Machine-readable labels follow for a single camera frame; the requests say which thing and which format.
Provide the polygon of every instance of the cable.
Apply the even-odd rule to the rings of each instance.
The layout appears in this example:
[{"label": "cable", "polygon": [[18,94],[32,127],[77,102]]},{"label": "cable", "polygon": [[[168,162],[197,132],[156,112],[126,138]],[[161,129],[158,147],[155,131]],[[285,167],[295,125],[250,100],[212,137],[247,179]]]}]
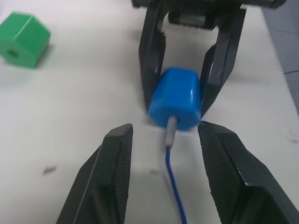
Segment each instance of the cable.
[{"label": "cable", "polygon": [[176,202],[177,202],[177,205],[178,205],[178,211],[179,211],[179,214],[180,214],[180,217],[181,217],[182,224],[187,224],[183,204],[182,204],[181,199],[179,197],[178,189],[177,189],[177,186],[176,186],[176,183],[175,183],[175,180],[174,180],[174,176],[173,176],[173,173],[172,173],[172,170],[171,170],[171,166],[170,166],[170,150],[171,150],[170,147],[166,147],[165,163],[166,163],[167,171],[168,171],[169,178],[170,178],[170,181],[171,181],[173,194],[175,196],[175,199],[176,199]]}]

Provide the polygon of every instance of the green hexagonal prism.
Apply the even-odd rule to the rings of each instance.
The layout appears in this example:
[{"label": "green hexagonal prism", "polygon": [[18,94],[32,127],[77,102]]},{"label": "green hexagonal prism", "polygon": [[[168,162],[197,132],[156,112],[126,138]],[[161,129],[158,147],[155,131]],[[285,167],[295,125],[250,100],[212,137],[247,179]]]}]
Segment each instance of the green hexagonal prism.
[{"label": "green hexagonal prism", "polygon": [[13,12],[0,25],[0,54],[15,65],[34,68],[49,45],[50,35],[33,15]]}]

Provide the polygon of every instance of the blue plastic block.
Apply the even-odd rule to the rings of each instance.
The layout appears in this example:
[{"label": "blue plastic block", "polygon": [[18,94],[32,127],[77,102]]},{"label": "blue plastic block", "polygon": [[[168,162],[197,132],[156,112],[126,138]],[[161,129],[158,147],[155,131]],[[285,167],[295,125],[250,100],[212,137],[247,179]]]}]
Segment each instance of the blue plastic block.
[{"label": "blue plastic block", "polygon": [[168,69],[157,84],[149,116],[161,127],[170,116],[178,118],[177,129],[188,130],[200,122],[201,96],[198,75],[185,69]]}]

